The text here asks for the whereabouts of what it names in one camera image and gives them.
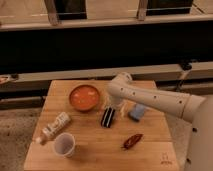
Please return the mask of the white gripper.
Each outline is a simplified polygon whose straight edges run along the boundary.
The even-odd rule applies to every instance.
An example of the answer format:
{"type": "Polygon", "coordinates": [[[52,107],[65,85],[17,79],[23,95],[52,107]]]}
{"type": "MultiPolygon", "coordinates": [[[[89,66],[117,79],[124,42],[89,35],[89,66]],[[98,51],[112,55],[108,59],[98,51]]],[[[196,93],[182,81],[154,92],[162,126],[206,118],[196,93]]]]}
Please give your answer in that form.
{"type": "Polygon", "coordinates": [[[105,97],[104,101],[104,107],[113,107],[113,108],[120,108],[120,115],[121,117],[124,117],[126,114],[126,104],[125,101],[122,98],[119,97],[114,97],[114,96],[109,96],[107,95],[105,97]]]}

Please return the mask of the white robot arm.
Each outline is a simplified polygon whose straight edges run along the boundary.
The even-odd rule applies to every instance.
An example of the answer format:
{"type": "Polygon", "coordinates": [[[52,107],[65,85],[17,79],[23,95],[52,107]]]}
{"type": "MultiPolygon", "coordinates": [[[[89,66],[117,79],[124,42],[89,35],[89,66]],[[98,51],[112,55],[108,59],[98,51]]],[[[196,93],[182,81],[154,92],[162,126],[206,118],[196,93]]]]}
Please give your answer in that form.
{"type": "Polygon", "coordinates": [[[213,95],[144,89],[131,81],[131,75],[123,72],[108,83],[110,107],[130,100],[191,123],[184,171],[213,171],[213,95]]]}

